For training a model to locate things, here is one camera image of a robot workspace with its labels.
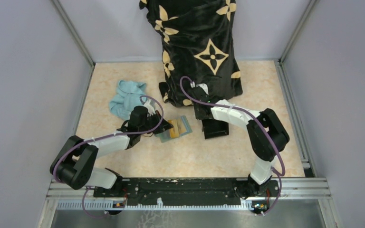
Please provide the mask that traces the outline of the orange credit card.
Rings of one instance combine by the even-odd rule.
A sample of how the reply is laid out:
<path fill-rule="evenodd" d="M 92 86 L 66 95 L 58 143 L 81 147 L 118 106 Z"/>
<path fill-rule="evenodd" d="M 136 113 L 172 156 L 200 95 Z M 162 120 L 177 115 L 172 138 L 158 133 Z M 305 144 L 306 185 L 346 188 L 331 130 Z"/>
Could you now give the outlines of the orange credit card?
<path fill-rule="evenodd" d="M 177 122 L 177 129 L 178 129 L 179 134 L 186 133 L 187 130 L 186 130 L 184 121 L 181 118 L 179 118 L 179 119 L 176 120 L 176 122 Z"/>
<path fill-rule="evenodd" d="M 177 129 L 176 119 L 170 119 L 168 122 L 173 126 L 173 128 L 171 128 L 169 130 L 170 138 L 171 139 L 179 138 L 180 134 L 179 134 L 178 129 Z"/>

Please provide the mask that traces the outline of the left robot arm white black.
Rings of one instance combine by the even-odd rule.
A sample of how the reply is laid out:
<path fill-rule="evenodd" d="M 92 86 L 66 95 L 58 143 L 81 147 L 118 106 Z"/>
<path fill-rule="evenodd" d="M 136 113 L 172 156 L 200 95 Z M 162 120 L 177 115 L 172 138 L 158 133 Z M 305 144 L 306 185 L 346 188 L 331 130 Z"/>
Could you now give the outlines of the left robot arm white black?
<path fill-rule="evenodd" d="M 57 182 L 74 190 L 82 187 L 104 188 L 111 196 L 123 192 L 122 176 L 105 168 L 95 167 L 98 157 L 128 150 L 140 142 L 144 134 L 160 134 L 173 128 L 160 111 L 145 106 L 133 109 L 130 118 L 114 133 L 98 138 L 70 136 L 52 162 L 49 172 Z"/>

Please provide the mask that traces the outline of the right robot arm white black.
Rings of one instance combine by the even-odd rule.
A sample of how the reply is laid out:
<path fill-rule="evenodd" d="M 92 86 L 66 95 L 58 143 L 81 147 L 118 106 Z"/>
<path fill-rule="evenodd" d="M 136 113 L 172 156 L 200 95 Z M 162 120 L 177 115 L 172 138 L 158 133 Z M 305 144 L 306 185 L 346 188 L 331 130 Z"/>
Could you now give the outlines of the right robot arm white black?
<path fill-rule="evenodd" d="M 274 163 L 279 161 L 285 175 L 285 165 L 280 155 L 290 141 L 288 132 L 272 109 L 254 111 L 230 103 L 225 99 L 201 101 L 184 92 L 186 97 L 202 106 L 209 106 L 212 118 L 238 126 L 247 131 L 257 158 L 249 175 L 249 191 L 255 196 L 267 190 L 267 183 L 276 171 Z"/>

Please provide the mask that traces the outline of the black card tray box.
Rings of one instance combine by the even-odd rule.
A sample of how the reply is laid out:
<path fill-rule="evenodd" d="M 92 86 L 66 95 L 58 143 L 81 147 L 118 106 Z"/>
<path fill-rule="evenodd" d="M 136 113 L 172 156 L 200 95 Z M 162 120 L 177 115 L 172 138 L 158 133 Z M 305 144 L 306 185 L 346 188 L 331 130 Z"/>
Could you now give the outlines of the black card tray box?
<path fill-rule="evenodd" d="M 202 120 L 202 131 L 205 140 L 229 135 L 229 124 L 224 121 L 205 119 Z"/>

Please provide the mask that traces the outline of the light blue cloth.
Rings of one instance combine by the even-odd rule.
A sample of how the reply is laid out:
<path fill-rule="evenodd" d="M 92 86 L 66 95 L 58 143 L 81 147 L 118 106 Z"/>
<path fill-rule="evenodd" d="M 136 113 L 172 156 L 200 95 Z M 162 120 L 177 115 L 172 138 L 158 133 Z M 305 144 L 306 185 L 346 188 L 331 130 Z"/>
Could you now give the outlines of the light blue cloth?
<path fill-rule="evenodd" d="M 128 120 L 133 109 L 142 104 L 140 97 L 146 95 L 146 87 L 145 82 L 119 80 L 115 95 L 109 102 L 109 111 L 123 120 Z"/>

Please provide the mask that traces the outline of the black beige flower-patterned blanket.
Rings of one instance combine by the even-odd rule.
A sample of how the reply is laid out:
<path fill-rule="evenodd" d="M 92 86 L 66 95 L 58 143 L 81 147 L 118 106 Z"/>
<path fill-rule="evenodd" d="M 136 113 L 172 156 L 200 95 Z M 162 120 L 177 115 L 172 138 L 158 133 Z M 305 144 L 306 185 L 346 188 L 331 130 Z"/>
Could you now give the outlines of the black beige flower-patterned blanket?
<path fill-rule="evenodd" d="M 160 35 L 165 80 L 163 101 L 176 107 L 192 102 L 181 91 L 181 77 L 206 84 L 211 96 L 231 99 L 243 93 L 234 55 L 234 0 L 141 0 L 146 18 Z"/>

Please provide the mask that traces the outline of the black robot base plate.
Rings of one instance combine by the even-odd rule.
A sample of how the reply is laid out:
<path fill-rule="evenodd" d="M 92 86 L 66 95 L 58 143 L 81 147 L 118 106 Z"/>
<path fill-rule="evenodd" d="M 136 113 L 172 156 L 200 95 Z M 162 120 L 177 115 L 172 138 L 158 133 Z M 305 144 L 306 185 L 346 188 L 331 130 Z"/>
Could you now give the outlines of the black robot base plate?
<path fill-rule="evenodd" d="M 114 187 L 96 187 L 94 197 L 120 197 L 128 206 L 238 206 L 249 197 L 275 197 L 276 180 L 257 184 L 248 178 L 124 178 Z"/>

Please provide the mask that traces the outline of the aluminium frame rail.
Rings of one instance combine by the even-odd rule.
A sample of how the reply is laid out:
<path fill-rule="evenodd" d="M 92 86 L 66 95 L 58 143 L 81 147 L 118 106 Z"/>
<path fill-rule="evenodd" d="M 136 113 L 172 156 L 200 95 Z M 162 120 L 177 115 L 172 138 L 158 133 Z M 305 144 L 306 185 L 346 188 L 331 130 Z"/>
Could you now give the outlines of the aluminium frame rail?
<path fill-rule="evenodd" d="M 116 198 L 121 193 L 148 197 L 153 194 L 172 193 L 204 193 L 222 194 L 239 197 L 258 197 L 261 193 L 250 193 L 246 178 L 207 178 L 207 179 L 159 179 L 159 178 L 129 178 L 122 182 L 119 191 L 94 187 L 91 196 L 96 198 Z M 324 178 L 272 178 L 267 189 L 273 195 L 277 192 L 285 199 L 330 199 L 332 197 L 328 182 Z"/>

